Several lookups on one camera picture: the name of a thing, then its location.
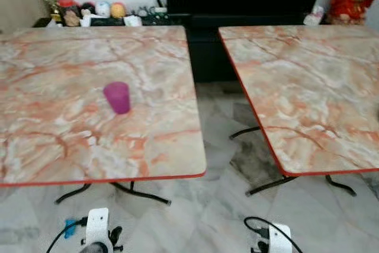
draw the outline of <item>table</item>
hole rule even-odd
[[[330,174],[379,171],[378,32],[260,26],[222,27],[220,35],[288,176],[279,182],[302,175],[333,182]]]
[[[204,175],[183,27],[31,28],[1,41],[1,186]],[[102,93],[113,81],[129,84],[127,114]]]

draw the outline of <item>purple cup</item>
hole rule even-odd
[[[130,110],[129,86],[124,82],[112,82],[104,87],[103,93],[117,114],[125,114]]]

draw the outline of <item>floor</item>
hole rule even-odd
[[[357,197],[331,187],[324,177],[301,177],[246,197],[248,181],[261,185],[280,177],[259,131],[228,139],[256,125],[248,102],[235,84],[199,84],[197,94],[208,162],[205,177],[135,186],[172,199],[170,207],[108,184],[93,185],[59,206],[53,201],[78,186],[2,188],[0,252],[45,252],[66,219],[80,219],[96,207],[109,208],[111,229],[123,227],[119,244],[127,253],[250,253],[257,239],[243,225],[246,216],[288,225],[304,252],[378,252],[378,172],[333,176],[350,185]],[[52,252],[79,252],[84,236],[85,228],[77,228]]]

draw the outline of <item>red table edge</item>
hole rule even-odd
[[[365,172],[376,172],[376,171],[379,171],[379,168],[355,169],[355,170],[341,170],[341,171],[326,171],[326,172],[302,172],[302,173],[292,173],[292,172],[287,172],[286,170],[284,170],[284,168],[283,168],[282,165],[280,164],[280,161],[279,161],[277,155],[275,154],[274,149],[273,149],[272,146],[271,146],[271,143],[270,143],[270,141],[269,141],[269,139],[268,139],[268,136],[267,136],[267,134],[266,134],[266,131],[265,131],[265,129],[263,128],[263,125],[262,125],[262,123],[261,123],[261,120],[259,119],[258,114],[256,113],[255,108],[254,108],[254,106],[253,106],[253,103],[252,103],[251,100],[250,100],[249,94],[248,94],[248,92],[247,92],[245,86],[243,85],[243,82],[242,82],[242,80],[241,80],[241,77],[239,76],[239,73],[238,73],[238,71],[237,71],[236,65],[235,65],[235,63],[234,63],[234,61],[233,61],[233,59],[232,59],[232,57],[231,57],[231,55],[230,55],[230,53],[229,53],[228,48],[226,47],[225,40],[224,40],[224,38],[223,38],[222,35],[221,35],[221,31],[220,31],[221,28],[222,28],[222,27],[219,28],[219,35],[220,35],[220,38],[221,38],[221,42],[222,42],[222,44],[223,44],[223,46],[224,46],[224,49],[225,49],[225,51],[226,51],[226,53],[227,53],[227,56],[228,56],[228,58],[229,58],[229,60],[230,60],[230,63],[231,63],[232,66],[233,66],[233,69],[234,69],[234,71],[235,71],[235,74],[236,74],[237,77],[238,77],[238,81],[240,82],[240,85],[241,85],[241,87],[242,87],[242,89],[243,89],[243,92],[245,93],[245,97],[248,99],[249,104],[250,104],[250,107],[251,107],[251,109],[253,110],[253,113],[254,113],[254,116],[255,116],[255,118],[256,118],[256,121],[258,122],[259,127],[261,128],[261,131],[262,131],[263,136],[264,136],[264,138],[265,138],[265,140],[266,140],[266,143],[267,143],[267,145],[268,145],[268,147],[269,147],[269,150],[270,150],[270,152],[271,152],[271,154],[272,154],[272,157],[274,157],[275,163],[277,164],[277,167],[279,168],[279,171],[280,171],[280,173],[282,173],[282,175],[290,176],[290,177],[299,177],[299,176],[317,176],[317,175],[331,175],[331,174],[350,174],[350,173],[365,173]]]
[[[156,176],[156,177],[136,177],[136,178],[116,178],[116,179],[93,179],[93,180],[77,180],[77,181],[52,181],[52,182],[22,182],[22,183],[0,183],[1,187],[28,187],[28,186],[58,186],[72,184],[92,184],[92,183],[113,183],[113,182],[132,182],[132,181],[151,181],[151,180],[172,180],[199,178],[204,176],[206,171],[200,174],[191,175],[173,175],[173,176]]]

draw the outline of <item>marble pattern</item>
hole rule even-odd
[[[45,252],[66,219],[79,219],[92,208],[108,207],[110,229],[123,227],[119,244],[124,245],[125,253],[250,253],[258,238],[243,225],[246,216],[290,225],[293,239],[304,252],[376,253],[379,200],[360,175],[333,176],[354,188],[357,197],[331,187],[324,177],[300,177],[249,198],[244,195],[250,185],[229,162],[232,157],[244,156],[256,161],[256,171],[264,173],[266,168],[258,163],[264,159],[260,157],[264,152],[253,147],[251,152],[242,151],[244,144],[260,143],[262,138],[258,132],[234,141],[228,139],[228,134],[253,122],[243,121],[251,112],[241,107],[248,105],[243,94],[227,94],[221,86],[196,86],[208,163],[206,175],[135,185],[137,190],[171,198],[171,207],[127,195],[108,184],[94,184],[59,206],[53,201],[77,185],[3,187],[0,252]],[[84,236],[85,228],[76,228],[75,234],[60,239],[52,252],[79,252]]]
[[[26,29],[1,42],[0,184],[205,172],[183,27]],[[127,114],[102,93],[113,81],[129,85]]]
[[[283,174],[379,170],[379,33],[327,25],[220,34]]]

